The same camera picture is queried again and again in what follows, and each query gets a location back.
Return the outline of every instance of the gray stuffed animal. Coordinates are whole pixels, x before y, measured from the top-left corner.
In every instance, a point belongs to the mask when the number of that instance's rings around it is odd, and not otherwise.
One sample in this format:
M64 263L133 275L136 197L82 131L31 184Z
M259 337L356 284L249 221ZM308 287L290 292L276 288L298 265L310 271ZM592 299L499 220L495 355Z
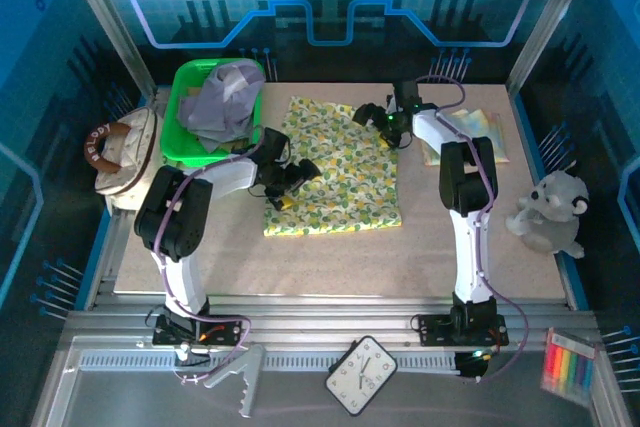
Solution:
M559 170L542 179L531 195L518 200L520 212L509 216L506 226L531 250L554 254L562 250L580 259L584 249L575 238L578 218L588 204L585 183Z

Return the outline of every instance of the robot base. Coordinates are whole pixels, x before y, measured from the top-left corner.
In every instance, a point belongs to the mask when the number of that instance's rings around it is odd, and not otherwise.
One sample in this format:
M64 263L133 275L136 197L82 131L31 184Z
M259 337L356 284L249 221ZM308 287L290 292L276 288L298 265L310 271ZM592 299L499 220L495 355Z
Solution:
M156 319L152 344L178 346L188 342L197 346L234 346L240 340L242 322L199 322L181 317L166 307Z
M495 330L477 330L470 332L456 332L453 328L451 316L417 315L418 326L415 330L420 335L422 347L492 347L496 345L496 334L500 338L500 346L509 345L509 336L502 315L495 317Z

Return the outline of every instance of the folded cloth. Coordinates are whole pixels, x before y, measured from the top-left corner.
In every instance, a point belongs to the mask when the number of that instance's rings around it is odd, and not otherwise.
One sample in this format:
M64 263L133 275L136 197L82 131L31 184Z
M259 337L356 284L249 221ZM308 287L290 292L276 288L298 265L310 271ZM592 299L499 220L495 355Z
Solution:
M351 119L350 105L293 97L283 124L291 158L313 161L320 177L278 212L267 204L266 236L381 229L402 224L396 196L398 154L378 131Z
M207 150L248 137L253 106L265 77L252 60L222 64L211 71L197 95L183 98L178 121Z
M509 162L504 147L504 135L499 114L495 112L485 114L480 109L472 112L460 109L445 115L447 120L471 137L489 137L493 144L493 156L496 163ZM440 165L440 156L424 141L422 141L422 154L427 166Z

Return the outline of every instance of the clock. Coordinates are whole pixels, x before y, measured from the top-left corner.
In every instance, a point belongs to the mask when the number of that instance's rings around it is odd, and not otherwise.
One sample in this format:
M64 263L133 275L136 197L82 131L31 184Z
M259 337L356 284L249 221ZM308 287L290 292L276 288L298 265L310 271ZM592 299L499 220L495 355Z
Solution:
M352 416L362 413L398 370L396 360L371 336L354 342L330 369L325 385Z

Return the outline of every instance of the gray cloth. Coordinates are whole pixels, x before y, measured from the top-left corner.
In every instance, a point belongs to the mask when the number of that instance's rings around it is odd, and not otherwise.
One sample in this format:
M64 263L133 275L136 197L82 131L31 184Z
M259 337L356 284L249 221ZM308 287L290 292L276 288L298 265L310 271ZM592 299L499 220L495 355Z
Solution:
M211 71L198 95L182 100L178 121L210 153L220 144L246 138L264 82L264 73L252 60L220 65Z

